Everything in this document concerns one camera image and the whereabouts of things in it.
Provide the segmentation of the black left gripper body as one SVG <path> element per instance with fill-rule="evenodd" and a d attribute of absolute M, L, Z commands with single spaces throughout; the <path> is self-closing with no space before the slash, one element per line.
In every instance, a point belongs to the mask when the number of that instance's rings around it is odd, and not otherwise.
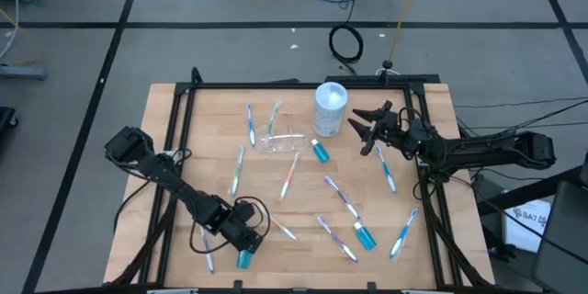
<path fill-rule="evenodd" d="M 255 253 L 263 237 L 253 227 L 239 220 L 227 220 L 220 227 L 220 234 L 238 251 Z"/>

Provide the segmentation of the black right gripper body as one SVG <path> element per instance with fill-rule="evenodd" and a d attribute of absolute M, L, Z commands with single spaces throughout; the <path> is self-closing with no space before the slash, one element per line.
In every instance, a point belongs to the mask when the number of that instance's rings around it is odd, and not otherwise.
<path fill-rule="evenodd" d="M 409 131 L 404 130 L 399 120 L 399 114 L 391 110 L 392 103 L 386 100 L 376 110 L 372 137 L 384 142 L 389 147 L 394 147 L 402 153 L 415 153 L 416 141 L 410 136 Z"/>

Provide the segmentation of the orange toothbrush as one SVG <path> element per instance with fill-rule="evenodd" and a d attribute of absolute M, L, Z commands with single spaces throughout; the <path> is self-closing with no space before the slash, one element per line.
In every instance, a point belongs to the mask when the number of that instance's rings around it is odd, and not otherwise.
<path fill-rule="evenodd" d="M 298 238 L 297 236 L 291 232 L 286 226 L 284 226 L 283 224 L 281 224 L 274 216 L 272 216 L 271 214 L 269 215 L 269 219 L 271 220 L 271 222 L 276 225 L 283 233 L 285 233 L 289 239 L 293 240 L 293 241 L 297 241 Z"/>
<path fill-rule="evenodd" d="M 294 171 L 296 169 L 296 166 L 297 166 L 297 164 L 299 162 L 300 155 L 301 155 L 301 152 L 298 151 L 298 152 L 296 152 L 296 154 L 294 156 L 293 163 L 292 163 L 292 165 L 291 165 L 291 167 L 290 167 L 290 169 L 288 171 L 288 175 L 287 175 L 286 180 L 285 180 L 285 182 L 283 184 L 283 187 L 281 188 L 281 191 L 280 191 L 280 195 L 279 195 L 279 200 L 280 201 L 283 200 L 285 198 L 285 196 L 287 195 L 287 193 L 288 193 L 288 188 L 289 188 L 290 182 L 292 180 L 293 173 L 294 173 Z"/>

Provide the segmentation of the purple toothbrush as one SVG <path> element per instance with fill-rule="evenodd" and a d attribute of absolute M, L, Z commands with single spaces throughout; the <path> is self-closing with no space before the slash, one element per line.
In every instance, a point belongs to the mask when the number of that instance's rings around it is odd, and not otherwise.
<path fill-rule="evenodd" d="M 324 218 L 322 216 L 318 216 L 317 217 L 317 221 L 319 222 L 319 224 L 327 231 L 327 233 L 330 235 L 330 237 L 332 238 L 332 240 L 335 242 L 335 244 L 338 246 L 338 248 L 340 249 L 340 251 L 345 255 L 345 257 L 347 259 L 349 259 L 351 262 L 357 264 L 358 263 L 358 259 L 356 257 L 356 255 L 352 252 L 352 250 L 336 235 L 336 233 L 331 229 L 331 227 L 328 225 L 328 223 L 324 220 Z"/>
<path fill-rule="evenodd" d="M 205 249 L 205 256 L 206 256 L 206 263 L 207 263 L 207 268 L 208 271 L 214 275 L 214 264 L 213 264 L 213 259 L 212 259 L 212 253 L 210 252 L 210 248 L 209 248 L 209 240 L 208 240 L 208 236 L 207 236 L 207 232 L 203 227 L 200 227 L 200 237 L 201 237 L 201 241 L 204 244 L 204 249 Z"/>
<path fill-rule="evenodd" d="M 324 181 L 327 185 L 329 185 L 330 187 L 332 187 L 336 191 L 337 195 L 344 202 L 345 207 L 350 211 L 350 213 L 357 220 L 360 220 L 360 215 L 359 215 L 358 211 L 355 209 L 353 203 L 348 199 L 348 197 L 345 195 L 343 190 L 332 180 L 332 178 L 329 177 L 328 175 L 326 175 L 324 177 Z"/>

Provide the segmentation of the green toothbrush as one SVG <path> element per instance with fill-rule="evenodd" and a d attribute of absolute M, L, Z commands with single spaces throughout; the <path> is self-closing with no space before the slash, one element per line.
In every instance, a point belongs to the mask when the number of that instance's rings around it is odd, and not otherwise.
<path fill-rule="evenodd" d="M 242 166 L 243 166 L 244 152 L 245 152 L 244 146 L 240 145 L 239 150 L 238 150 L 235 171 L 234 171 L 234 175 L 233 175 L 233 179 L 232 179 L 232 184 L 229 189 L 229 194 L 231 197 L 235 196 L 237 189 L 238 189 L 238 186 L 239 186 L 240 175 L 241 175 Z"/>
<path fill-rule="evenodd" d="M 267 130 L 266 130 L 266 139 L 267 140 L 269 140 L 274 135 L 274 127 L 276 124 L 276 119 L 277 119 L 277 115 L 279 113 L 279 110 L 280 110 L 280 103 L 276 102 L 276 104 L 273 106 L 272 113 L 271 113 L 270 119 L 267 124 Z"/>

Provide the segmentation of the clear plastic container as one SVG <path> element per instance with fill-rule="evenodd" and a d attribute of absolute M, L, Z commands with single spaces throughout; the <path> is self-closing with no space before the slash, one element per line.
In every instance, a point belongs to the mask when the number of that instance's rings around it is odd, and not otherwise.
<path fill-rule="evenodd" d="M 255 148 L 261 153 L 299 152 L 310 144 L 310 136 L 293 125 L 276 125 L 271 133 L 268 126 L 255 128 Z"/>

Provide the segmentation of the white wipes canister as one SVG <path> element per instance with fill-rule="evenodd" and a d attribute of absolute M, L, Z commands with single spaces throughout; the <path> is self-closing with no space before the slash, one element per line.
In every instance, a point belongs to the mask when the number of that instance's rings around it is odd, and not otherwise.
<path fill-rule="evenodd" d="M 342 85 L 336 82 L 319 85 L 314 97 L 314 131 L 325 138 L 336 135 L 341 128 L 347 103 L 348 93 Z"/>

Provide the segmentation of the black metal beam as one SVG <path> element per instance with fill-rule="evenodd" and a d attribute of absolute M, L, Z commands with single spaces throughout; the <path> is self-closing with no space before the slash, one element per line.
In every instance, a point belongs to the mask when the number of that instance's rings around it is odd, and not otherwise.
<path fill-rule="evenodd" d="M 529 201 L 553 196 L 556 194 L 560 183 L 588 187 L 588 164 L 576 166 L 563 173 L 505 193 L 500 193 L 492 198 L 484 198 L 477 204 L 479 215 L 490 215 L 496 213 L 497 209 L 510 209 Z"/>

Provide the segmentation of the white printed box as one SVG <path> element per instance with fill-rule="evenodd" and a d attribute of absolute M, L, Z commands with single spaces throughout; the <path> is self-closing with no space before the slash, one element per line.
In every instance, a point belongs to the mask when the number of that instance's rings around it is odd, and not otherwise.
<path fill-rule="evenodd" d="M 507 209 L 503 216 L 503 240 L 515 248 L 536 253 L 541 238 L 517 222 L 523 223 L 533 231 L 543 234 L 550 214 L 550 203 L 544 200 L 529 201 L 524 205 Z"/>

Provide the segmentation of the black caster foot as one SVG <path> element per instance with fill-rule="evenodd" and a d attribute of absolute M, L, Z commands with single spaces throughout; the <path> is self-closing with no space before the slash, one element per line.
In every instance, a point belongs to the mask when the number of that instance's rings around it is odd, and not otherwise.
<path fill-rule="evenodd" d="M 0 107 L 0 143 L 18 125 L 16 110 L 12 107 Z"/>

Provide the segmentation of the grey metal bar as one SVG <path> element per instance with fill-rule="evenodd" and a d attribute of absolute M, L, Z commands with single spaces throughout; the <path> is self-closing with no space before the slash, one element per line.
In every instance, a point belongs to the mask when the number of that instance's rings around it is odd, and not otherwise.
<path fill-rule="evenodd" d="M 41 67 L 0 65 L 0 78 L 36 79 L 44 81 L 47 72 Z"/>

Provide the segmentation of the black aluminium table frame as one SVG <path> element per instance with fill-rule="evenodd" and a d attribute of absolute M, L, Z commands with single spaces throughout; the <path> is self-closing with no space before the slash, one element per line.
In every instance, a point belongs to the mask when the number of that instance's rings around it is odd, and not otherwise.
<path fill-rule="evenodd" d="M 188 148 L 182 175 L 193 187 L 226 196 L 235 170 L 238 148 L 248 142 L 246 104 L 252 105 L 257 125 L 267 123 L 276 102 L 277 125 L 312 130 L 315 84 L 154 84 L 146 103 L 141 128 L 153 138 L 157 150 Z M 152 185 L 133 177 L 126 192 L 133 201 L 120 215 L 105 274 L 109 293 L 131 293 L 159 288 L 193 288 L 201 294 L 232 293 L 233 282 L 243 282 L 243 293 L 314 294 L 328 290 L 367 292 L 375 282 L 382 292 L 394 289 L 466 292 L 469 282 L 456 270 L 447 248 L 429 246 L 430 232 L 424 208 L 417 199 L 415 162 L 405 160 L 391 148 L 383 155 L 390 163 L 397 194 L 388 188 L 377 155 L 362 156 L 361 142 L 349 125 L 324 140 L 330 160 L 321 163 L 311 147 L 300 155 L 288 193 L 279 200 L 281 188 L 293 163 L 293 153 L 244 153 L 238 191 L 262 200 L 276 219 L 293 232 L 293 241 L 278 227 L 272 229 L 254 254 L 248 269 L 236 267 L 238 253 L 220 236 L 212 239 L 214 275 L 207 268 L 199 230 L 184 207 L 178 207 L 171 230 L 155 245 L 145 281 L 129 285 L 116 278 L 144 243 L 151 214 L 162 209 L 166 197 L 157 196 Z M 343 190 L 360 215 L 357 220 L 336 191 L 327 185 L 328 175 Z M 418 215 L 398 259 L 390 249 L 413 208 Z M 319 224 L 322 216 L 358 259 L 345 257 Z M 360 221 L 377 242 L 366 250 L 356 236 Z"/>

